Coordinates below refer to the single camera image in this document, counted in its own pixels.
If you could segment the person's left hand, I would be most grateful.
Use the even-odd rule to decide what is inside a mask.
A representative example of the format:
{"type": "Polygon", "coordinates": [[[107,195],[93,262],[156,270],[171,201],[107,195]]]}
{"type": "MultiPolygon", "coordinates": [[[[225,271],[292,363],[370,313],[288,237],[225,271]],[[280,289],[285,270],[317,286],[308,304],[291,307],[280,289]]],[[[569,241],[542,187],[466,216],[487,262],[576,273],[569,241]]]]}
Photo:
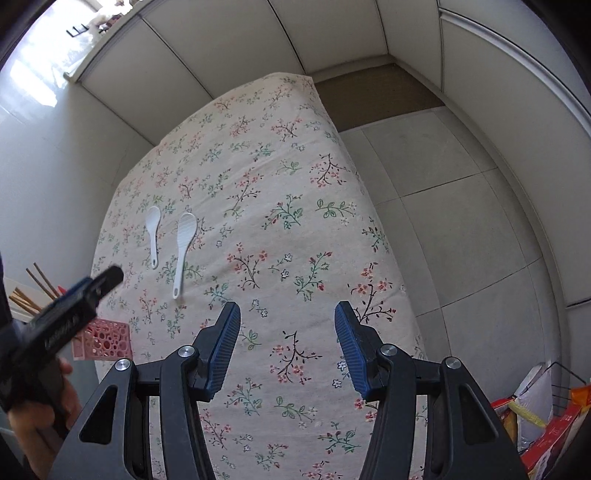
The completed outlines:
{"type": "MultiPolygon", "coordinates": [[[[70,429],[81,412],[81,403],[75,388],[67,377],[73,372],[72,365],[59,359],[64,382],[61,406],[65,411],[66,427],[70,429]]],[[[53,409],[44,404],[25,402],[8,412],[8,420],[24,452],[31,471],[38,479],[46,479],[56,457],[56,452],[41,436],[41,431],[53,426],[53,409]]]]}

